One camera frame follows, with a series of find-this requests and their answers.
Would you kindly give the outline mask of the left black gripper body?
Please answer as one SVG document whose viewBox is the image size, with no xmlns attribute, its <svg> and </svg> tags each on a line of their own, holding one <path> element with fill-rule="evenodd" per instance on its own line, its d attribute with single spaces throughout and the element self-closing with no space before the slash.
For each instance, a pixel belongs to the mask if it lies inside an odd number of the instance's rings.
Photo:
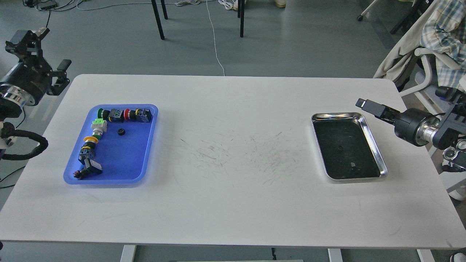
<svg viewBox="0 0 466 262">
<path fill-rule="evenodd" d="M 51 86 L 52 68 L 50 65 L 17 63 L 1 79 L 2 98 L 13 101 L 12 94 L 20 95 L 20 106 L 36 106 Z"/>
</svg>

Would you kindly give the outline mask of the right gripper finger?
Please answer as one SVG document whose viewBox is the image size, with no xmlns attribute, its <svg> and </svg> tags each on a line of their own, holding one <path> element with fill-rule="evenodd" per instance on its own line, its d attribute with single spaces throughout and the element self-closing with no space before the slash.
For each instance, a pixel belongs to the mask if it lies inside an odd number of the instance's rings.
<svg viewBox="0 0 466 262">
<path fill-rule="evenodd" d="M 395 117 L 400 114 L 400 111 L 368 99 L 364 100 L 359 98 L 356 101 L 356 106 L 361 108 L 363 111 L 372 114 L 375 118 L 393 126 L 395 125 Z"/>
</svg>

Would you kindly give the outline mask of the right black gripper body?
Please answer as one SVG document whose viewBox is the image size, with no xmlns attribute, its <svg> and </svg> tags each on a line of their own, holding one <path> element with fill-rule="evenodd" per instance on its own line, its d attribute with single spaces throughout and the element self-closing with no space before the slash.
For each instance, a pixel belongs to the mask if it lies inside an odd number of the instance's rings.
<svg viewBox="0 0 466 262">
<path fill-rule="evenodd" d="M 428 141 L 423 138 L 421 126 L 430 118 L 433 118 L 433 115 L 429 112 L 416 108 L 407 109 L 394 117 L 395 135 L 417 147 L 425 146 Z"/>
</svg>

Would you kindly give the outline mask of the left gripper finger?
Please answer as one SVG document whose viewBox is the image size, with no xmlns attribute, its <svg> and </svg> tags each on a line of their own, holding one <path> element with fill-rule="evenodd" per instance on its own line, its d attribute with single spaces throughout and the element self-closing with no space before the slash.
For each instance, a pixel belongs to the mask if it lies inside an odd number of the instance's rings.
<svg viewBox="0 0 466 262">
<path fill-rule="evenodd" d="M 50 32 L 49 28 L 39 28 L 36 31 L 18 30 L 10 41 L 5 42 L 5 51 L 15 55 L 18 58 L 18 63 L 26 63 L 33 66 L 45 66 L 50 68 L 50 65 L 43 57 L 41 41 Z"/>
<path fill-rule="evenodd" d="M 50 77 L 57 78 L 55 83 L 50 85 L 47 90 L 47 95 L 49 96 L 59 96 L 65 88 L 70 84 L 70 80 L 68 79 L 67 69 L 71 65 L 72 61 L 69 59 L 63 59 L 62 62 L 59 64 L 58 68 L 54 71 L 49 73 Z"/>
</svg>

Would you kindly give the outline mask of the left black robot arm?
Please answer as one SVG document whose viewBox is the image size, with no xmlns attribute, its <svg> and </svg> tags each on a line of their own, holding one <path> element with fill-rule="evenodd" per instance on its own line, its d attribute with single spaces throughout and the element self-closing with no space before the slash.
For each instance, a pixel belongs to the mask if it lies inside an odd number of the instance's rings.
<svg viewBox="0 0 466 262">
<path fill-rule="evenodd" d="M 43 56 L 41 42 L 49 28 L 35 31 L 18 30 L 11 40 L 5 42 L 5 51 L 15 55 L 18 63 L 1 79 L 1 159 L 29 160 L 45 151 L 48 141 L 43 136 L 21 129 L 7 122 L 7 118 L 18 118 L 24 106 L 36 106 L 44 95 L 59 96 L 70 84 L 67 69 L 71 65 L 64 59 L 56 70 Z M 7 154 L 5 151 L 18 138 L 27 138 L 38 145 L 27 154 Z"/>
</svg>

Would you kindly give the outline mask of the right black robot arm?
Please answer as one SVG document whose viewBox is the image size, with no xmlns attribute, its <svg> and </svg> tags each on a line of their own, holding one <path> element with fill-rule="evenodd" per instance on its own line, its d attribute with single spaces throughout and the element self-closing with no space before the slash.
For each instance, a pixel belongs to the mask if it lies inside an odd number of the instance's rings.
<svg viewBox="0 0 466 262">
<path fill-rule="evenodd" d="M 440 86 L 436 96 L 450 104 L 442 118 L 429 112 L 409 108 L 400 112 L 383 104 L 359 98 L 356 106 L 373 114 L 376 118 L 394 126 L 400 139 L 417 147 L 431 143 L 443 151 L 448 162 L 443 171 L 465 171 L 465 93 L 457 88 Z"/>
</svg>

